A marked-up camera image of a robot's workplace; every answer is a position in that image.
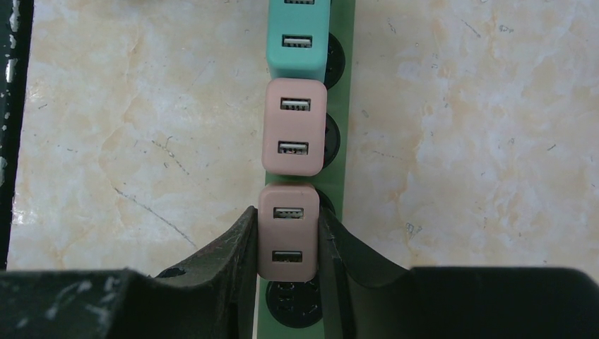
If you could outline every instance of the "green power strip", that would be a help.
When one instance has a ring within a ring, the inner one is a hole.
[[[350,112],[350,86],[352,78],[352,48],[354,34],[355,0],[332,0],[329,30],[339,40],[345,53],[345,70],[336,85],[328,90],[327,110],[335,120],[340,132],[337,156],[314,177],[286,177],[266,173],[266,183],[309,182],[323,192],[332,202],[337,218],[343,215],[343,190],[345,184],[345,159],[348,141]],[[260,279],[258,307],[258,338],[324,338],[322,320],[308,328],[289,328],[274,319],[266,306],[267,280]]]

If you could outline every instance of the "white paint chip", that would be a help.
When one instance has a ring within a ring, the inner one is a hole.
[[[13,78],[15,76],[15,65],[17,64],[17,59],[8,60],[8,64],[6,65],[6,82],[12,83]]]
[[[20,1],[19,0],[13,0],[13,13],[11,14],[11,29],[13,30],[13,32],[18,31],[18,18],[20,16],[20,13],[18,11],[18,7],[19,7]]]

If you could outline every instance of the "power socket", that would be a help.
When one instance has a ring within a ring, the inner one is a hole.
[[[327,111],[339,128],[340,147],[330,165],[313,177],[288,177],[266,173],[266,183],[281,181],[309,182],[329,197],[337,218],[343,216],[343,193],[345,184],[345,161],[347,159],[348,115],[350,109],[350,84],[353,49],[355,0],[333,0],[331,3],[330,32],[344,52],[345,68],[336,84],[328,81]],[[260,279],[258,337],[260,339],[324,339],[322,321],[306,328],[291,328],[277,321],[268,310],[266,302],[268,281]]]
[[[284,326],[306,328],[314,325],[322,319],[318,276],[309,282],[269,282],[266,304],[273,317]]]

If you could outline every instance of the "power strip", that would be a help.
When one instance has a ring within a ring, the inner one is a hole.
[[[332,207],[333,212],[335,212],[339,219],[343,215],[354,14],[355,0],[332,0],[329,26],[332,37],[329,38],[327,72],[324,81],[325,86],[328,88],[327,112],[329,115],[327,119],[326,150],[324,155],[325,168],[314,177],[287,177],[266,173],[267,184],[271,182],[308,182],[312,184],[319,194],[321,194],[321,204],[330,204],[330,207]],[[278,288],[280,290],[294,288],[294,293],[300,294],[301,299],[304,301],[319,298],[319,291],[316,289],[317,285],[313,285],[310,282],[302,286],[284,284],[292,283],[275,283],[271,284],[271,288]],[[275,319],[267,306],[268,286],[268,281],[261,278],[258,309],[259,339],[324,338],[322,320],[308,317],[306,321],[316,323],[308,327],[297,328],[301,327],[301,324],[294,323],[294,319],[290,319],[287,323],[289,326],[285,326],[279,320]],[[303,306],[309,307],[309,305],[310,302],[307,302]]]

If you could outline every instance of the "marble surface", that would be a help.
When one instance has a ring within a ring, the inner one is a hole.
[[[9,269],[156,274],[263,186],[263,0],[37,0]],[[599,1],[358,0],[345,212],[404,266],[599,279]]]

